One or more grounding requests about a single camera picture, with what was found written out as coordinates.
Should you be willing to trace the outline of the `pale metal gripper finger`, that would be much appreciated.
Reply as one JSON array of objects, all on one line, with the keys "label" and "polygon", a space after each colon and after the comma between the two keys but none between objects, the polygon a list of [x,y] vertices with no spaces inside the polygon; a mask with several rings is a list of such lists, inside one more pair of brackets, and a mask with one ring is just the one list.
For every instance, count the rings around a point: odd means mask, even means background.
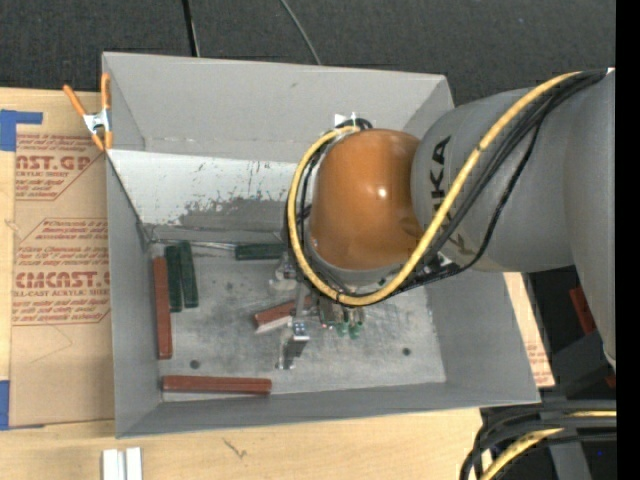
[{"label": "pale metal gripper finger", "polygon": [[269,279],[271,292],[290,292],[296,288],[296,268],[287,256],[283,256]]},{"label": "pale metal gripper finger", "polygon": [[293,369],[309,341],[306,324],[302,321],[292,321],[281,333],[275,367],[279,370]]}]

